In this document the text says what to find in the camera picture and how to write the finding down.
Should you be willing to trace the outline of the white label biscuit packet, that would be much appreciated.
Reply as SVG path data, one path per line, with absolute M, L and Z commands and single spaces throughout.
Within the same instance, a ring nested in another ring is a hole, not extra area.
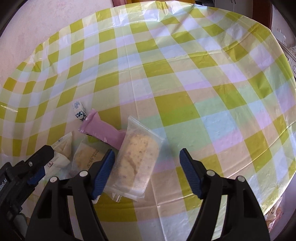
M 72 139 L 72 132 L 69 132 L 51 145 L 54 150 L 54 157 L 45 166 L 46 175 L 55 175 L 70 164 L 72 156 Z

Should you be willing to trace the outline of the dated clear biscuit packet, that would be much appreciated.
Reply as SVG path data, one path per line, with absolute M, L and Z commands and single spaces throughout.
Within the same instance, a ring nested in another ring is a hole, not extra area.
M 103 156 L 103 152 L 96 147 L 81 142 L 74 154 L 71 170 L 74 172 L 87 171 L 94 162 L 100 161 Z

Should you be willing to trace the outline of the clear cookie packet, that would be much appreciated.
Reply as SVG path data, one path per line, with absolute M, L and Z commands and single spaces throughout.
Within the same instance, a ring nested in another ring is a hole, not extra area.
M 143 200 L 163 142 L 164 138 L 129 116 L 125 138 L 104 192 L 115 202 L 123 197 Z

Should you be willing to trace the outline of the pink snack packet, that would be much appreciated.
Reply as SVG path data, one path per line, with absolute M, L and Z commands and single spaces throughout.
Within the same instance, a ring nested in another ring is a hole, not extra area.
M 118 130 L 107 122 L 102 121 L 95 109 L 90 111 L 79 127 L 79 131 L 93 136 L 117 150 L 121 148 L 126 134 L 126 130 Z

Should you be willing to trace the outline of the small white blue candy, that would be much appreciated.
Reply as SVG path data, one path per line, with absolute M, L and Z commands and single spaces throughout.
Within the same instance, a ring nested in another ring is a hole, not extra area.
M 77 119 L 84 121 L 87 118 L 86 110 L 80 101 L 73 102 L 74 114 Z

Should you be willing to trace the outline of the green checkered tablecloth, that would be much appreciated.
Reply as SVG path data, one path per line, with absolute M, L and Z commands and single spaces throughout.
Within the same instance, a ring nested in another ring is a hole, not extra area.
M 144 200 L 95 210 L 109 240 L 185 240 L 201 201 L 179 162 L 244 176 L 263 212 L 295 174 L 295 79 L 271 31 L 236 13 L 178 1 L 105 9 L 49 37 L 1 86 L 1 163 L 72 133 L 73 102 L 164 139 Z

